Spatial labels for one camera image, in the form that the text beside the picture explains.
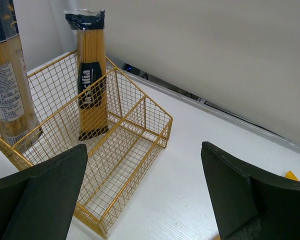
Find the black label spaghetti bag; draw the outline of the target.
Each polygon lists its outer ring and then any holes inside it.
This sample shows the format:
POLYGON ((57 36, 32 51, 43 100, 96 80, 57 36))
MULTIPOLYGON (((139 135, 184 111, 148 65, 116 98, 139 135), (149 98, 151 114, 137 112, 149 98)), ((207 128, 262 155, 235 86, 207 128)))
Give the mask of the black label spaghetti bag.
POLYGON ((65 19, 77 39, 78 140, 85 141, 109 130, 105 11, 66 11, 65 19))

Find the blue label spaghetti bag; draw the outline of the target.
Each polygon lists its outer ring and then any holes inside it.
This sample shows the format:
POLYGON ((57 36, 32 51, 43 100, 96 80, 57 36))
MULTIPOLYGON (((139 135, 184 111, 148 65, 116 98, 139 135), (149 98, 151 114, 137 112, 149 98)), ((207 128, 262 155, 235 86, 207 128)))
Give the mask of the blue label spaghetti bag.
POLYGON ((35 113, 12 0, 0 0, 0 136, 20 153, 43 133, 35 113))

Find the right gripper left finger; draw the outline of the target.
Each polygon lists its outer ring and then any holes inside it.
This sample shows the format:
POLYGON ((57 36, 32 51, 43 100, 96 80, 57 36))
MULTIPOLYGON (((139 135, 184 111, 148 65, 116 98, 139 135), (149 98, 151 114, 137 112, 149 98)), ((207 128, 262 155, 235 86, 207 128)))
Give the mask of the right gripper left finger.
POLYGON ((88 162, 78 144, 0 178, 0 240, 64 240, 88 162))

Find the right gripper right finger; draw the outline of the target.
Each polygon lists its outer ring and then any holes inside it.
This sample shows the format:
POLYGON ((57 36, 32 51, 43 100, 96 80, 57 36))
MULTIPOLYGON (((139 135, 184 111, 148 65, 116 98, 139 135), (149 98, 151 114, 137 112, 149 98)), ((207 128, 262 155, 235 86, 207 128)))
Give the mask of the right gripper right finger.
POLYGON ((201 161, 222 240, 300 240, 300 181, 204 141, 201 161))

